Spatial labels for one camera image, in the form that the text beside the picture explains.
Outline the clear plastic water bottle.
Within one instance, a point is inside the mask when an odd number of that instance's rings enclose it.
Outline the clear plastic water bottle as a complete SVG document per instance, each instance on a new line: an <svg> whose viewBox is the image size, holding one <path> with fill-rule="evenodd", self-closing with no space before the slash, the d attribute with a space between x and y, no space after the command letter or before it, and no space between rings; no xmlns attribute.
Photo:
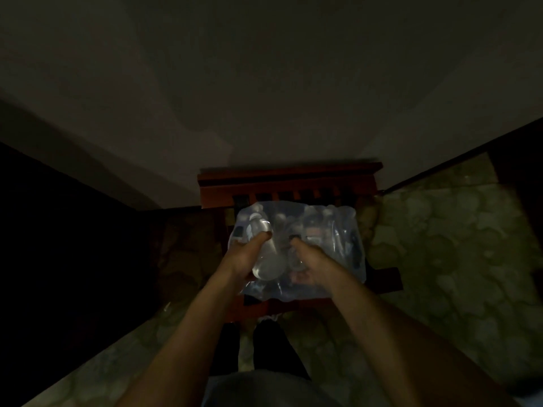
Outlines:
<svg viewBox="0 0 543 407"><path fill-rule="evenodd" d="M254 212L249 216L246 228L247 240L251 241L262 232L272 234L272 225L263 213ZM275 239L270 237L260 248L259 258L253 267L253 274L259 280L271 281L279 278L285 269L284 256L276 246Z"/></svg>

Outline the person's left forearm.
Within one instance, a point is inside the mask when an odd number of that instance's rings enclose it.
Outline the person's left forearm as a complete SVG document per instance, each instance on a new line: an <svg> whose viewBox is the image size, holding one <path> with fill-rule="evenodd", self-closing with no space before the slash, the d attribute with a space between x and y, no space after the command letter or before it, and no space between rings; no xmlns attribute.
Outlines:
<svg viewBox="0 0 543 407"><path fill-rule="evenodd" d="M220 267L115 407L199 407L221 328L241 283L232 267Z"/></svg>

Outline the person's left hand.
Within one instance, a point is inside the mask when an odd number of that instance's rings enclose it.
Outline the person's left hand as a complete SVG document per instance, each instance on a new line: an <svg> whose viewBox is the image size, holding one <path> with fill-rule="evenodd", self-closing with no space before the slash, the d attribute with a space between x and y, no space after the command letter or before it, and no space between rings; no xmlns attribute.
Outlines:
<svg viewBox="0 0 543 407"><path fill-rule="evenodd" d="M248 242L243 244L235 241L223 257L218 273L226 275L227 279L234 282L237 287L242 287L252 273L259 254L248 251Z"/></svg>

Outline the person's black trousers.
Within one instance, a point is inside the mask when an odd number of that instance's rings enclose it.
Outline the person's black trousers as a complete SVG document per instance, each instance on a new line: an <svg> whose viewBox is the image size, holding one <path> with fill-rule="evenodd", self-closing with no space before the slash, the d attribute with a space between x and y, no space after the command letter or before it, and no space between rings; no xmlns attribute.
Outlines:
<svg viewBox="0 0 543 407"><path fill-rule="evenodd" d="M214 351L209 376L238 372L241 333L236 323L225 323ZM278 322L264 319L253 331L254 369L286 373L311 380L302 360Z"/></svg>

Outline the red-brown wooden chair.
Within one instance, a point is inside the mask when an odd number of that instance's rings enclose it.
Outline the red-brown wooden chair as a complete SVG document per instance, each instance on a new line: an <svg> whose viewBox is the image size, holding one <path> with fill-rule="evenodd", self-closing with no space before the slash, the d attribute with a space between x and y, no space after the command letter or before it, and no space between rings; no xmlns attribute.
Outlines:
<svg viewBox="0 0 543 407"><path fill-rule="evenodd" d="M360 197L368 199L378 194L375 173L383 168L381 162L353 162L341 164L304 165L275 169L219 169L202 171L197 180L202 209L211 209L215 236L227 251L227 237L233 232L226 210L238 213L255 202L270 200L303 201L316 204L349 205L354 207ZM371 291L387 294L403 291L404 285L397 267L374 269L369 267ZM261 316L331 304L330 299L282 302L259 302L238 295L227 313L226 322L244 322Z"/></svg>

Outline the person's right forearm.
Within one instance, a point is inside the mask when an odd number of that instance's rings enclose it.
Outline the person's right forearm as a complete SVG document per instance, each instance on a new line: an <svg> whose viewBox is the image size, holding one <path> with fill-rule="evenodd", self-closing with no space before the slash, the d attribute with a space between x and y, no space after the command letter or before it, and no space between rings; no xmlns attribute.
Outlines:
<svg viewBox="0 0 543 407"><path fill-rule="evenodd" d="M349 273L328 288L394 406L519 407L464 353Z"/></svg>

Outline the plastic-wrapped pack of bottles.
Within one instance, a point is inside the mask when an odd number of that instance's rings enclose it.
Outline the plastic-wrapped pack of bottles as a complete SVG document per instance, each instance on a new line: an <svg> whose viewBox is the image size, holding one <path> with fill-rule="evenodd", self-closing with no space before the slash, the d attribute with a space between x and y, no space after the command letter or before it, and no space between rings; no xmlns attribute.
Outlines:
<svg viewBox="0 0 543 407"><path fill-rule="evenodd" d="M293 271L303 269L290 245L292 238L300 238L309 245L320 247L327 256L345 267L361 282L366 280L365 257L358 230L356 211L352 207L334 205L305 205L290 201L256 202L240 210L229 237L230 248L235 241L248 242L246 228L249 216L263 213L273 228L275 244L284 256L286 269L271 281L254 279L246 282L241 295L259 301L270 299L282 302L328 298L322 287L297 284L291 281Z"/></svg>

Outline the person's grey shirt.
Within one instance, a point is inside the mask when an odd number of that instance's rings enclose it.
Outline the person's grey shirt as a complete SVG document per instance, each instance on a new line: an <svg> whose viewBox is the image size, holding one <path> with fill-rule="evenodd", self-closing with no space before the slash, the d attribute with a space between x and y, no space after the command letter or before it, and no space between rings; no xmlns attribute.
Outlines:
<svg viewBox="0 0 543 407"><path fill-rule="evenodd" d="M257 369L208 379L201 407L342 407L313 382Z"/></svg>

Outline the person's right hand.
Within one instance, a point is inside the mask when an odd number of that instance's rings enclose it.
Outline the person's right hand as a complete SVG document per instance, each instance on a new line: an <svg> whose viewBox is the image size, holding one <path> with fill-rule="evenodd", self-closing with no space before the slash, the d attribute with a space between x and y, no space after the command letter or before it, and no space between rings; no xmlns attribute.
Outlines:
<svg viewBox="0 0 543 407"><path fill-rule="evenodd" d="M342 273L345 273L345 269L327 256L320 247L315 246L315 286L331 293Z"/></svg>

